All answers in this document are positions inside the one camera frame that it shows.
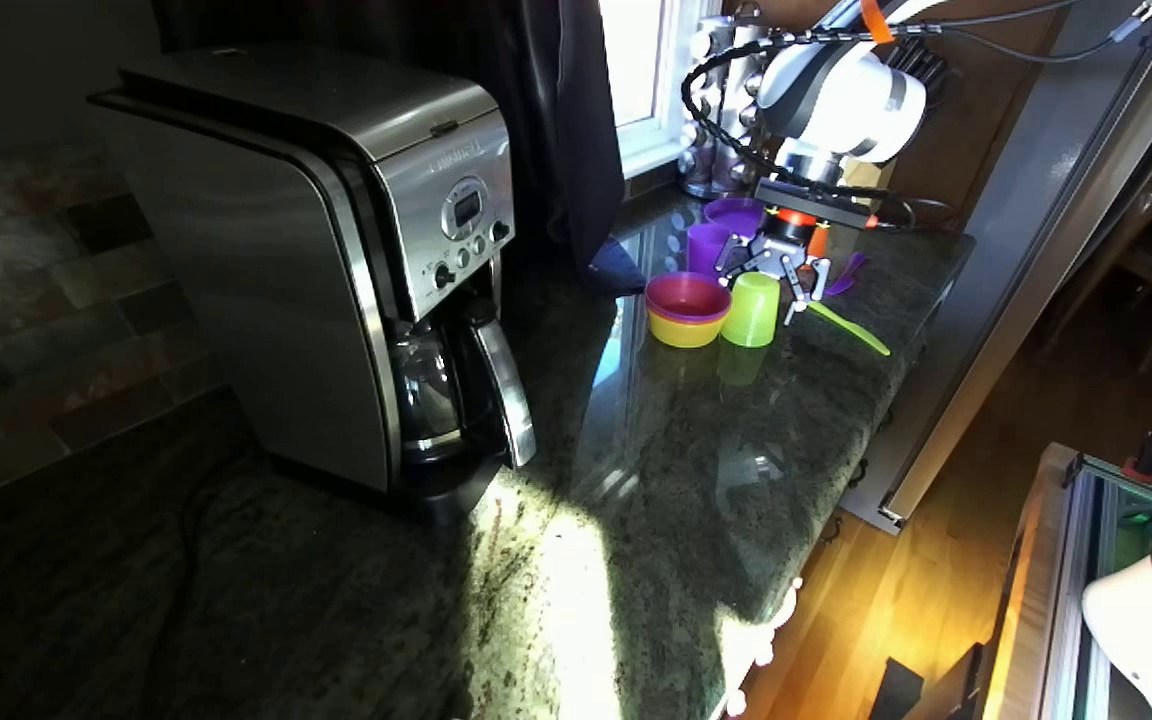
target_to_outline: kitchen counter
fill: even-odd
[[[627,233],[645,267],[668,214]],[[455,524],[268,460],[224,394],[0,491],[0,718],[712,718],[960,249],[835,236],[872,261],[835,308],[891,360],[816,316],[670,354],[636,298],[510,265],[541,456]]]

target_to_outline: green cup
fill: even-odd
[[[730,284],[730,311],[725,339],[735,350],[768,350],[781,325],[781,281],[763,273],[744,273]]]

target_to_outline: carafe handle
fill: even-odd
[[[527,410],[527,394],[519,384],[510,350],[486,311],[477,311],[469,322],[469,334],[486,363],[491,394],[499,401],[499,432],[503,432],[508,463],[523,467],[534,456],[534,427],[532,427],[532,410]]]

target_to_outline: coffee maker control panel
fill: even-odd
[[[510,168],[499,113],[434,131],[374,163],[390,230],[409,322],[424,322],[510,236]]]

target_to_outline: stainless steel coffee maker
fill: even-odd
[[[270,44],[125,67],[92,110],[268,453],[405,496],[532,460],[483,90]]]

